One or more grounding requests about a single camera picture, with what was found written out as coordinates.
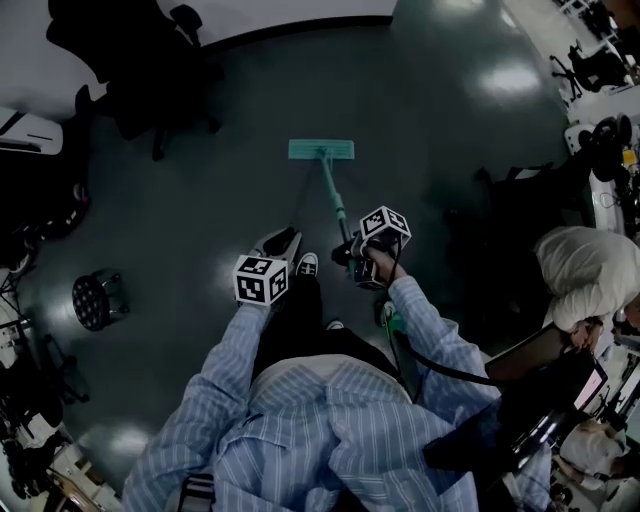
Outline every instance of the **black chair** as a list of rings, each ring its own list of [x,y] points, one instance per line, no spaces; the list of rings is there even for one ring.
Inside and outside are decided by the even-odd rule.
[[[47,39],[82,59],[107,83],[103,111],[130,140],[155,127],[153,160],[160,160],[166,129],[200,115],[213,133],[218,121],[205,113],[207,70],[197,31],[198,14],[186,5],[166,18],[155,0],[49,0],[53,21]],[[189,40],[176,30],[187,34]]]
[[[590,57],[582,57],[579,45],[571,46],[569,59],[573,71],[567,69],[555,56],[550,59],[558,63],[563,73],[551,73],[553,76],[566,78],[571,85],[571,101],[582,96],[582,89],[591,92],[600,92],[604,85],[623,86],[627,70],[617,55],[610,53],[606,48],[598,50]]]

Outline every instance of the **gray floor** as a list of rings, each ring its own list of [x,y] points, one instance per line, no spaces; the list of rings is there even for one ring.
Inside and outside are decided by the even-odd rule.
[[[92,399],[69,407],[65,423],[118,490],[236,310],[238,254],[268,231],[301,229],[303,248],[321,257],[325,319],[382,342],[373,296],[329,261],[340,239],[322,176],[287,160],[289,138],[355,141],[355,161],[336,165],[352,223],[380,204],[406,215],[413,239],[403,265],[463,334],[474,305],[447,264],[443,212],[481,210],[481,166],[504,176],[511,165],[566,156],[546,63],[496,0],[400,0],[391,28],[282,37],[220,60],[217,136],[204,125],[176,133],[154,164],[151,134],[126,142],[112,120],[96,120],[91,210],[69,237],[42,247],[20,289],[39,330],[78,357]],[[70,290],[101,267],[122,272],[132,313],[90,333]]]

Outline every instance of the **sneaker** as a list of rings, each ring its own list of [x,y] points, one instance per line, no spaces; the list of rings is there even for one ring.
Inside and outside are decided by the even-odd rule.
[[[318,275],[318,255],[315,252],[308,252],[300,258],[298,268],[296,269],[296,275]]]
[[[334,329],[344,329],[344,324],[340,320],[333,320],[327,325],[327,331],[333,331]]]

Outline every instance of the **blue striped shirt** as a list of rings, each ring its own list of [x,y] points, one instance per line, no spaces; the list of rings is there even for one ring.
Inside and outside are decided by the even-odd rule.
[[[389,293],[415,350],[486,375],[478,348],[440,317],[413,278],[398,279]],[[267,316],[257,306],[238,310],[127,479],[125,510],[163,510],[199,472],[214,476],[214,510],[328,511],[345,489],[369,510],[477,510],[473,476],[446,484],[450,472],[429,468],[422,449],[493,403],[497,389],[420,366],[422,398],[411,404],[379,372],[345,358],[328,380],[293,366],[250,398]],[[521,505],[547,507],[550,472],[544,447],[515,475]]]

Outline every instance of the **mop handle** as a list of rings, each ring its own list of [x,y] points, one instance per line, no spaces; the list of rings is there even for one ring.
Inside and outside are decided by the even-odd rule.
[[[322,154],[322,168],[324,169],[324,177],[327,181],[327,186],[329,187],[331,200],[333,201],[333,205],[336,209],[336,216],[338,217],[338,225],[340,226],[340,232],[342,233],[342,240],[344,243],[349,243],[352,237],[349,232],[347,213],[344,209],[342,197],[338,193],[336,185],[333,182],[333,173],[331,172],[333,170],[333,156],[331,155],[331,151],[325,151]]]

